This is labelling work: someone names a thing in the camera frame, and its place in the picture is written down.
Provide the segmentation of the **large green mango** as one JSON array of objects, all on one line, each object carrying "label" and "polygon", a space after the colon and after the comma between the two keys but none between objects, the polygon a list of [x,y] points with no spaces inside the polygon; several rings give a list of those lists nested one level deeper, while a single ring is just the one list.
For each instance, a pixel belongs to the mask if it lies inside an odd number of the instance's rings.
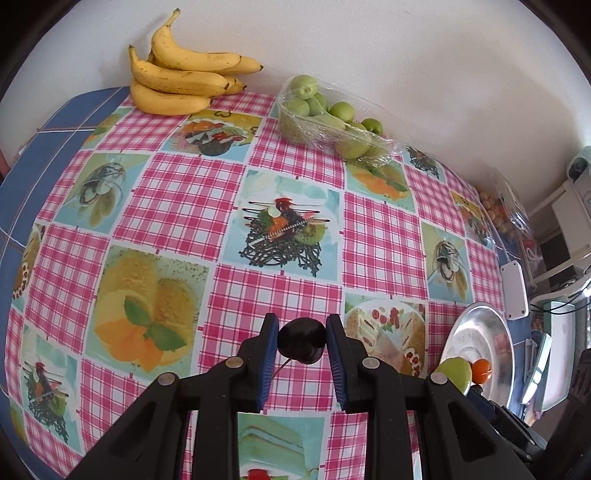
[{"label": "large green mango", "polygon": [[472,385],[472,367],[467,360],[461,357],[447,358],[436,368],[436,372],[446,375],[462,394],[468,394]]}]

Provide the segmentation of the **dark cherry with stem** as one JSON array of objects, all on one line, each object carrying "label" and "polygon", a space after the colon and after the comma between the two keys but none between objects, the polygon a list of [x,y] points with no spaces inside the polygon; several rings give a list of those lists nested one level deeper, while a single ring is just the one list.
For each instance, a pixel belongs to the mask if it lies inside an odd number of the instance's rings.
[{"label": "dark cherry with stem", "polygon": [[321,360],[327,344],[325,325],[314,318],[300,317],[280,328],[277,335],[277,351],[286,361],[273,373],[273,378],[290,361],[313,365]]}]

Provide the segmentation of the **small orange tangerine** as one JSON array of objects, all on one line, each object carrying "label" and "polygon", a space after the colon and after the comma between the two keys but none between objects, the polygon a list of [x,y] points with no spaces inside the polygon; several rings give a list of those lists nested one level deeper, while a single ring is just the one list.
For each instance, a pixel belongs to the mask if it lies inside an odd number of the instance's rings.
[{"label": "small orange tangerine", "polygon": [[492,376],[491,362],[485,358],[478,359],[471,365],[472,382],[477,385],[483,385],[489,381]]}]

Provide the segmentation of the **silver metal tray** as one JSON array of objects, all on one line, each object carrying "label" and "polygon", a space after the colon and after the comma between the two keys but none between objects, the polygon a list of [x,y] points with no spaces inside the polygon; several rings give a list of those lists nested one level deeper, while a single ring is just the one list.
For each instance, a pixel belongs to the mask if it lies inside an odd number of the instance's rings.
[{"label": "silver metal tray", "polygon": [[510,331],[503,316],[490,304],[469,305],[458,317],[448,336],[441,361],[461,357],[490,362],[492,376],[484,384],[484,396],[508,407],[514,387],[515,354]]}]

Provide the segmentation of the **white plastic device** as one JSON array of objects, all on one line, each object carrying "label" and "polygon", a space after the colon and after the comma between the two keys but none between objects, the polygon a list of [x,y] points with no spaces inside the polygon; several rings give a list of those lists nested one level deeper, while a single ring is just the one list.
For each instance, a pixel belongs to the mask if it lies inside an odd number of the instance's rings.
[{"label": "white plastic device", "polygon": [[526,284],[521,264],[514,260],[500,267],[507,321],[526,318],[530,313]]}]

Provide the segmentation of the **pink checkered tablecloth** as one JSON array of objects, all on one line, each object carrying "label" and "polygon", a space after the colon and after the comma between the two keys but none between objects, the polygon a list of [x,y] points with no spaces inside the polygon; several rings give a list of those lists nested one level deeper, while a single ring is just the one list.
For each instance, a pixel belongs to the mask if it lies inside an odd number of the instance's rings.
[{"label": "pink checkered tablecloth", "polygon": [[1,186],[1,424],[65,477],[159,373],[202,372],[273,312],[369,320],[434,369],[472,302],[502,308],[482,193],[416,150],[367,169],[280,137],[270,96],[197,117],[77,96]]}]

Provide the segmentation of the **green apple right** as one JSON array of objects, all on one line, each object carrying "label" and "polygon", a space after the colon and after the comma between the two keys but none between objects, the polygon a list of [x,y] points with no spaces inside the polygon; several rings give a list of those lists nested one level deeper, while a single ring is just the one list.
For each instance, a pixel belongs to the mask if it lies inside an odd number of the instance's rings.
[{"label": "green apple right", "polygon": [[367,131],[369,131],[377,136],[382,136],[384,133],[384,127],[383,127],[382,123],[375,118],[363,119],[361,124],[363,125],[363,127],[365,127],[365,129]]}]

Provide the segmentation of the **green apple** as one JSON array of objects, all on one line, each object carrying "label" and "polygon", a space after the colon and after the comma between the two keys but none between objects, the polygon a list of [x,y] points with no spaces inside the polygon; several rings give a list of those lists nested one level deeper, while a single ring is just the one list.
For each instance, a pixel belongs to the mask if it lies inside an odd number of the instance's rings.
[{"label": "green apple", "polygon": [[290,93],[301,100],[308,100],[318,93],[318,80],[310,75],[297,75],[290,81]]},{"label": "green apple", "polygon": [[363,119],[361,124],[363,125],[363,127],[365,127],[365,129],[367,131],[369,131],[377,136],[382,136],[384,133],[384,127],[383,127],[382,123],[375,118]]},{"label": "green apple", "polygon": [[329,114],[341,119],[346,123],[352,123],[356,117],[356,109],[352,104],[346,101],[340,101],[329,108]]}]

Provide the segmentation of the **green apple centre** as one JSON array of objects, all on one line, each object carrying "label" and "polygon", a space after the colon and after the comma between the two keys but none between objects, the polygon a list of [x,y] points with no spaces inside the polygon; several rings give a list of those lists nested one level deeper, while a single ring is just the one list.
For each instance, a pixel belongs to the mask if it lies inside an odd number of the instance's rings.
[{"label": "green apple centre", "polygon": [[341,119],[346,123],[352,123],[356,117],[356,109],[352,104],[346,101],[340,101],[329,108],[329,114]]}]

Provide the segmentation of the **clear plastic fruit tray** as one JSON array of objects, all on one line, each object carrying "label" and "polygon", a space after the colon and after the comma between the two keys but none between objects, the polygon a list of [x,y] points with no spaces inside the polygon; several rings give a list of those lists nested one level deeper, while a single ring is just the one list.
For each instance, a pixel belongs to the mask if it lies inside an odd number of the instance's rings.
[{"label": "clear plastic fruit tray", "polygon": [[[404,144],[387,129],[392,116],[383,107],[317,78],[318,93],[308,100],[298,99],[290,93],[290,81],[294,77],[283,82],[276,96],[280,135],[288,142],[329,151],[342,160],[364,162],[375,167],[386,165],[403,153]],[[355,107],[356,117],[352,123],[329,114],[332,104],[340,101]],[[363,127],[361,122],[366,118],[375,118],[382,123],[382,136]]]}]

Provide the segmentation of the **yellow banana bunch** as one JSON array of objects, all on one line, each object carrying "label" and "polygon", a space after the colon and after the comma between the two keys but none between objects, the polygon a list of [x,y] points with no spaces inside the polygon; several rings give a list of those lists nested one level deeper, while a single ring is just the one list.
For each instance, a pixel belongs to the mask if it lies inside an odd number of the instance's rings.
[{"label": "yellow banana bunch", "polygon": [[173,10],[152,34],[148,58],[139,57],[136,48],[127,48],[131,71],[130,96],[140,111],[158,116],[198,113],[211,101],[245,90],[239,79],[263,71],[263,64],[252,57],[233,52],[201,52],[180,46],[172,25],[181,10]]}]

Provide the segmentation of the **green apple left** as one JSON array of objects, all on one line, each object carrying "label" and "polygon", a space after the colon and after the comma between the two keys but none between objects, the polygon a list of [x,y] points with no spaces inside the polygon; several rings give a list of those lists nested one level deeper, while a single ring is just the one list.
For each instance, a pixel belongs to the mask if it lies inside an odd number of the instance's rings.
[{"label": "green apple left", "polygon": [[297,75],[290,81],[290,93],[301,100],[308,100],[318,93],[318,80],[310,75]]}]

